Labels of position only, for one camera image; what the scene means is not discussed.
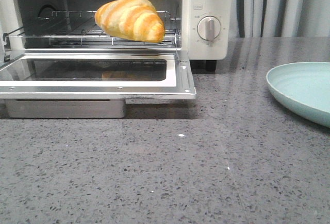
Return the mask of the golden croissant bread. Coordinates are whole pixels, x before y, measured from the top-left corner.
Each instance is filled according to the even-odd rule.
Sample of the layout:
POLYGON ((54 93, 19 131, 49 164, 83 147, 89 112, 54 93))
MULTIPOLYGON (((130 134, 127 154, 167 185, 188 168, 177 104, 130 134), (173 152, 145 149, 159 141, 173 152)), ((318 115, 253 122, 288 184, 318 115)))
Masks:
POLYGON ((149 0, 116 0, 102 5, 94 16, 96 24, 109 36, 160 43, 165 27, 149 0))

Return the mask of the toaster oven glass door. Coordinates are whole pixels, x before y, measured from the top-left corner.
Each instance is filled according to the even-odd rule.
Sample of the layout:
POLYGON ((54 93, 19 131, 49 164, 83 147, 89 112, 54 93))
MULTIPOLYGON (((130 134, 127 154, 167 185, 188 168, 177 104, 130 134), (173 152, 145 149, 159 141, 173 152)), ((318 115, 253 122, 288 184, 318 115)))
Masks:
POLYGON ((128 99, 194 99, 184 51, 50 49, 1 66, 1 100, 13 118, 122 118, 128 99))

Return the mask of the lower oven timer knob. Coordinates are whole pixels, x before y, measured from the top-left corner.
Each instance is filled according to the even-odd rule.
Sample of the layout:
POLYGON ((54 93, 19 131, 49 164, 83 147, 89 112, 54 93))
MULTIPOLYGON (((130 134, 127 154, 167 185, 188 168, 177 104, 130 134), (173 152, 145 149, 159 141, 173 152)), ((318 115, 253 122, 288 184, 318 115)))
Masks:
POLYGON ((214 41, 220 34, 221 23, 214 16, 202 18, 197 25, 197 32, 201 39, 214 41))

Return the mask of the white Toshiba toaster oven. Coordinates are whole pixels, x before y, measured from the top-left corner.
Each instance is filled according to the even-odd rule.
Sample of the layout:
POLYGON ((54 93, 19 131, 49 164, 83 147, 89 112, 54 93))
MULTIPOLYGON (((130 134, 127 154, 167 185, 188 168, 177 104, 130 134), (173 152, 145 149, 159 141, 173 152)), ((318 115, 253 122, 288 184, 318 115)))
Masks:
MULTIPOLYGON (((24 49, 21 42, 7 47, 3 34, 13 31, 37 17, 49 17, 53 11, 94 11, 103 4, 116 0, 1 0, 1 43, 5 54, 15 50, 71 49, 31 48, 24 49)), ((158 11, 168 11, 181 18, 180 46, 176 48, 148 48, 155 50, 186 51, 190 60, 205 61, 206 70, 214 71, 218 60, 226 57, 232 0, 149 0, 158 11), (199 21, 214 16, 221 23, 219 36, 214 41, 200 38, 199 21)))

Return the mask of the grey curtain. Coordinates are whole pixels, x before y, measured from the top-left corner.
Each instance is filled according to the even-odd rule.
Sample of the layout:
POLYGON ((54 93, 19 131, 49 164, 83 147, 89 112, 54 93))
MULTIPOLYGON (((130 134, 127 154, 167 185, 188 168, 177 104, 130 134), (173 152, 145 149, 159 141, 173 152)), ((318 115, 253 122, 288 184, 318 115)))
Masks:
POLYGON ((329 37, 329 0, 233 0, 229 36, 329 37))

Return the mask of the light green plate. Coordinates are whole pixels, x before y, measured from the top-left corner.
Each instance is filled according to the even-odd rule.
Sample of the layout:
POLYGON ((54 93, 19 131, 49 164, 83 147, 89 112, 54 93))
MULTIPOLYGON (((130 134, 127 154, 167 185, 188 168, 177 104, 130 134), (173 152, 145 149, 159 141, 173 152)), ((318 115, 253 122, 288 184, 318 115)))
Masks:
POLYGON ((284 107, 329 127, 329 63, 299 62, 274 67, 266 74, 269 91, 284 107))

